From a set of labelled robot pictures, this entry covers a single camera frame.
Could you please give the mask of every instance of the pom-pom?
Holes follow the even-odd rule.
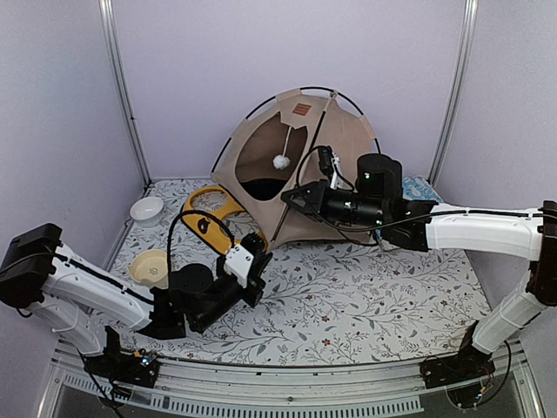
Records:
[[[277,155],[272,159],[272,164],[277,170],[284,170],[288,165],[290,165],[290,159],[284,155]]]

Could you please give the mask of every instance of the floral pattern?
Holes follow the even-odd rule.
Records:
[[[130,279],[127,267],[141,252],[165,249],[168,227],[187,196],[210,180],[164,180],[151,196],[165,203],[154,228],[134,225],[112,268]],[[440,200],[423,178],[404,180],[408,199]],[[197,208],[215,209],[222,196],[206,194]],[[243,236],[257,230],[246,214],[227,219]],[[174,233],[176,268],[200,262],[214,271],[216,256],[187,228]],[[273,251],[265,269],[264,298],[254,309],[239,302],[203,334],[154,340],[111,318],[128,348],[144,347],[187,360],[282,366],[398,361],[455,351],[466,328],[485,315],[486,297],[461,250],[416,253],[385,244],[296,242]]]

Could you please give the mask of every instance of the plastic bowl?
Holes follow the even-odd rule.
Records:
[[[131,278],[140,285],[168,289],[166,252],[148,250],[140,253],[128,267]]]
[[[154,197],[140,199],[130,209],[131,218],[145,228],[157,225],[163,218],[163,212],[163,200]]]

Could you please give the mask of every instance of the orange label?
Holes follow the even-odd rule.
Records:
[[[309,112],[311,108],[312,107],[308,104],[298,103],[296,104],[296,107],[294,108],[292,113],[296,113],[297,115],[300,116],[305,116],[307,115],[307,112]]]

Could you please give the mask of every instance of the tent fabric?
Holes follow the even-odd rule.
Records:
[[[331,146],[340,157],[343,175],[350,180],[356,178],[356,159],[371,152],[373,128],[365,116],[342,109],[336,97],[335,93],[329,98],[312,96],[300,89],[278,94],[269,109],[242,120],[211,175],[258,223],[269,250],[294,240],[344,238],[327,225],[287,211],[280,200],[282,192],[295,187],[299,163],[315,145]],[[291,163],[278,170],[272,160],[283,152],[289,127],[292,130],[285,155]],[[316,152],[306,159],[300,172],[301,185],[323,178],[318,161]],[[350,234],[350,238],[369,241],[362,233]]]

